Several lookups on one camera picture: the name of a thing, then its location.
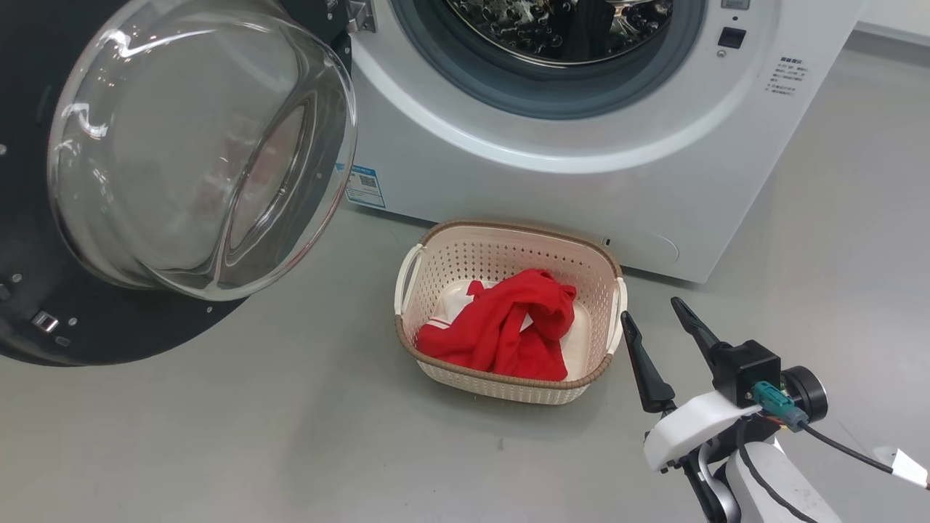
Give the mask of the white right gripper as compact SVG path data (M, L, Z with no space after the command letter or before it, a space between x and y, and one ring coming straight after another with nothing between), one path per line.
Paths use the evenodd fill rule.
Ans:
M678 321L685 332L694 338L705 362L716 364L716 349L721 343L720 338L683 299L675 296L670 302ZM642 334L630 312L621 312L621 325L642 410L645 413L667 415L645 437L644 456L651 471L660 471L668 466L669 461L677 461L701 447L738 419L761 410L754 402L746 408L740 408L717 391L693 397L676 409L674 390L670 384L665 383L645 351Z

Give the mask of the washing machine door with glass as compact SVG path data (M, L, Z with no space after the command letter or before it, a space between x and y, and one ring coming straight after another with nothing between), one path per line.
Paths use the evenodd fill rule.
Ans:
M186 344L299 264L357 109L347 0L0 0L0 357Z

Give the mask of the white front-load washing machine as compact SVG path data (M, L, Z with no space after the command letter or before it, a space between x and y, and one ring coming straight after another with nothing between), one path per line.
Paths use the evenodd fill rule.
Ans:
M869 0L346 0L386 211L704 283Z

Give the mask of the cream perforated laundry basket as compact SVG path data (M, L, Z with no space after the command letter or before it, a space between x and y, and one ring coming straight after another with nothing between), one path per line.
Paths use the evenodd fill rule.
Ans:
M562 340L567 378L552 383L479 372L416 348L419 328L444 311L448 296L469 282L494 285L527 269L546 270L559 283L577 288L575 323ZM436 225L406 253L393 287L399 341L433 381L474 395L545 406L577 400L607 371L623 340L620 315L627 307L621 268L599 244L514 223Z

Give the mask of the blue paper label sticker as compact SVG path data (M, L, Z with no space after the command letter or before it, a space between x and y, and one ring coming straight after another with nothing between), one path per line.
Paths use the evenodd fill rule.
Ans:
M348 176L345 195L349 201L370 208L386 209L376 170L353 165Z

